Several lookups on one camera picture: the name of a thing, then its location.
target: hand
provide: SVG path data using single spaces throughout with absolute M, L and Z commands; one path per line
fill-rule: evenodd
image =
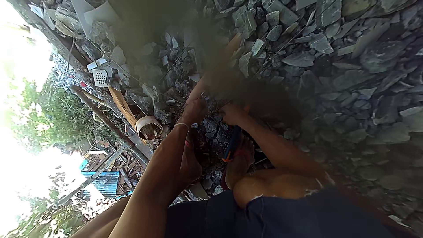
M 243 119 L 248 117 L 248 113 L 235 104 L 226 104 L 221 110 L 225 114 L 223 121 L 228 125 L 239 125 Z
M 189 126 L 194 123 L 200 123 L 206 117 L 206 113 L 206 102 L 203 98 L 199 98 L 186 104 L 184 113 L 178 122 L 186 123 Z

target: white wrist band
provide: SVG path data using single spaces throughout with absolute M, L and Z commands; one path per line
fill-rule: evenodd
M 173 128 L 175 128 L 177 125 L 185 125 L 185 126 L 188 128 L 188 130 L 191 128 L 189 125 L 187 125 L 187 124 L 185 124 L 185 123 L 183 123 L 183 122 L 180 122 L 180 123 L 175 124 L 175 125 L 173 126 Z

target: white drain grate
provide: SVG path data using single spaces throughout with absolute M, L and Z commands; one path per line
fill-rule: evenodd
M 107 87 L 107 71 L 103 69 L 93 69 L 94 83 L 97 87 Z

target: foot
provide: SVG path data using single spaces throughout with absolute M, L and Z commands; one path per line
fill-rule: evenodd
M 226 168 L 226 185 L 232 189 L 235 184 L 245 176 L 248 168 L 254 163 L 254 144 L 248 137 L 241 135 L 238 148 L 232 161 Z
M 182 155 L 181 168 L 179 176 L 187 187 L 199 179 L 203 173 L 203 168 L 197 161 L 194 154 L 194 143 L 192 141 L 192 129 L 189 130 L 187 139 L 185 141 L 184 153 Z

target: dark shorts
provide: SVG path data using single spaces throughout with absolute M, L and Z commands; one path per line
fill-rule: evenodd
M 384 226 L 335 188 L 302 199 L 259 197 L 241 209 L 232 191 L 168 208 L 166 238 L 414 238 Z

